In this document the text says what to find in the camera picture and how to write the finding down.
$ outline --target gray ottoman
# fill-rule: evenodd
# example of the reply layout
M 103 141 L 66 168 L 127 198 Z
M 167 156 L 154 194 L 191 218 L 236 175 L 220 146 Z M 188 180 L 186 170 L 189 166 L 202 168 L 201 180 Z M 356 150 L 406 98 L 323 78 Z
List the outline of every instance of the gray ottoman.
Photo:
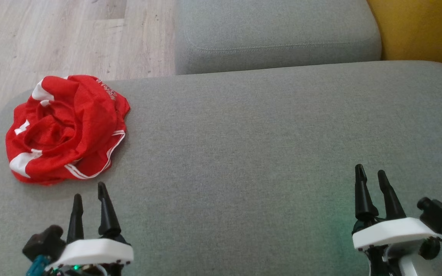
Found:
M 110 170 L 41 187 L 8 169 L 0 114 L 0 275 L 28 269 L 21 248 L 67 230 L 75 193 L 98 237 L 107 184 L 135 250 L 124 275 L 368 275 L 353 248 L 354 166 L 384 215 L 386 170 L 405 212 L 442 200 L 442 64 L 378 61 L 109 82 L 132 110 Z M 442 276 L 442 252 L 432 261 Z
M 366 0 L 179 0 L 177 74 L 378 61 Z

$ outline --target gray cushion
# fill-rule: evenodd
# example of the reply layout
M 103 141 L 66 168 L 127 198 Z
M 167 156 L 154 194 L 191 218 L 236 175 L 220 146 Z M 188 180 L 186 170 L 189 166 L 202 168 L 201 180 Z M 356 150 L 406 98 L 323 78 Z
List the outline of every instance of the gray cushion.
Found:
M 124 275 L 367 275 L 353 249 L 354 166 L 384 215 L 384 169 L 407 215 L 442 200 L 442 64 L 378 61 L 108 82 L 132 110 L 110 170 L 53 187 L 17 182 L 0 114 L 0 275 L 82 194 L 98 237 L 107 183 L 135 262 Z M 442 276 L 442 252 L 432 261 Z
M 179 0 L 177 74 L 377 61 L 366 0 Z

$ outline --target blue connector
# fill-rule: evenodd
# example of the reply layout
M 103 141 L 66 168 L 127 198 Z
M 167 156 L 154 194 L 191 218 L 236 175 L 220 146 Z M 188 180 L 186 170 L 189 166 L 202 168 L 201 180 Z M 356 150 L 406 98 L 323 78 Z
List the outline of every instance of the blue connector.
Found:
M 26 276 L 42 276 L 42 274 L 44 274 L 45 267 L 47 267 L 50 262 L 51 259 L 49 259 L 49 257 L 38 255 L 26 272 Z

